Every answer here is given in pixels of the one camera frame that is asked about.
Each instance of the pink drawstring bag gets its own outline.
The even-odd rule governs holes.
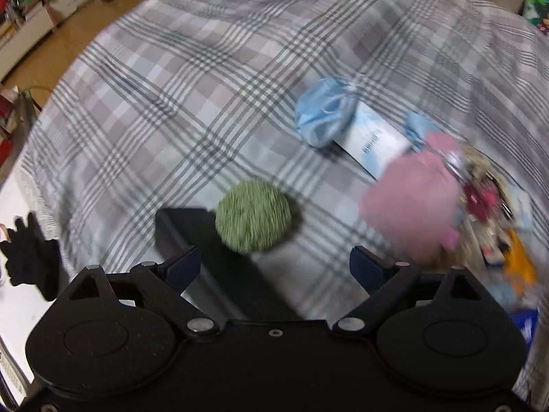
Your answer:
[[[461,155],[458,141],[445,133],[429,133],[433,150]],[[430,264],[440,246],[452,248],[458,232],[452,227],[460,184],[440,154],[420,151],[403,155],[385,169],[360,201],[362,218],[416,264]]]

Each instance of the silver bolt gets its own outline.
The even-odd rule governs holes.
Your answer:
[[[282,335],[284,334],[284,332],[282,330],[279,330],[279,329],[272,329],[272,330],[269,330],[269,336],[273,337],[273,338],[279,338],[281,337]]]
[[[204,333],[210,331],[215,326],[212,319],[194,318],[187,322],[187,328],[195,333]]]
[[[359,318],[343,318],[339,320],[338,327],[345,331],[359,331],[366,327],[366,324]]]
[[[43,404],[40,412],[59,412],[59,410],[53,404]]]

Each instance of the blue package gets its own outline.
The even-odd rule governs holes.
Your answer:
[[[537,316],[539,315],[537,309],[527,309],[516,311],[510,314],[511,320],[521,330],[522,336],[526,341],[526,346],[530,350],[532,341],[534,340],[534,333],[537,327]]]
[[[412,143],[413,151],[423,149],[425,138],[430,131],[441,131],[433,121],[415,111],[408,111],[404,135]]]
[[[358,99],[353,82],[326,77],[297,100],[295,131],[313,147],[325,147],[349,124]]]

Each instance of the green ball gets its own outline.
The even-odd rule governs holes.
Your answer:
[[[292,224],[288,200],[266,181],[244,181],[219,202],[215,227],[229,249],[248,254],[271,248]]]

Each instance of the checkered fabric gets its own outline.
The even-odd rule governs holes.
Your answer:
[[[400,130],[415,110],[474,141],[531,194],[526,245],[544,268],[549,43],[485,0],[148,0],[69,68],[21,171],[73,268],[109,272],[150,260],[160,207],[215,209],[239,181],[271,181],[300,226],[254,259],[298,312],[333,321],[364,299],[352,246],[392,252],[359,218],[371,177],[294,131],[297,97],[328,75],[361,76],[360,99]],[[548,318],[544,298],[517,383],[537,408],[549,398]]]

